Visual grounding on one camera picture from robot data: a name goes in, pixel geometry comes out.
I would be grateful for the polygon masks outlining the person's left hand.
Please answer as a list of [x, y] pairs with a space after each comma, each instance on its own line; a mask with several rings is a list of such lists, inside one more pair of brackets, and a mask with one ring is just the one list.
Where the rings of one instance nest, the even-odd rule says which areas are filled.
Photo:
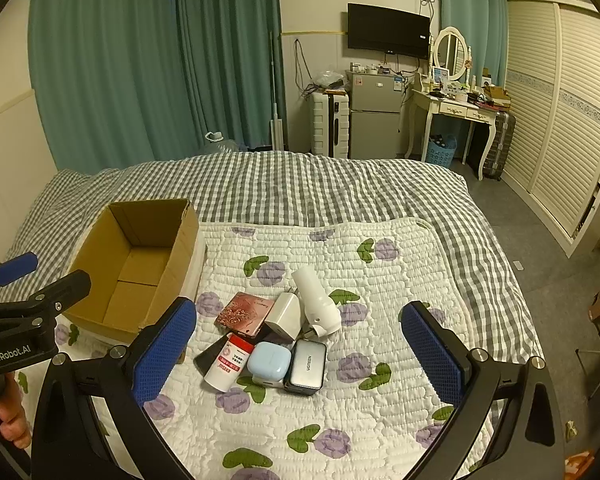
[[0, 433], [16, 448], [25, 450], [31, 445], [31, 431], [21, 404], [20, 389], [14, 373], [4, 375], [5, 385], [0, 395]]

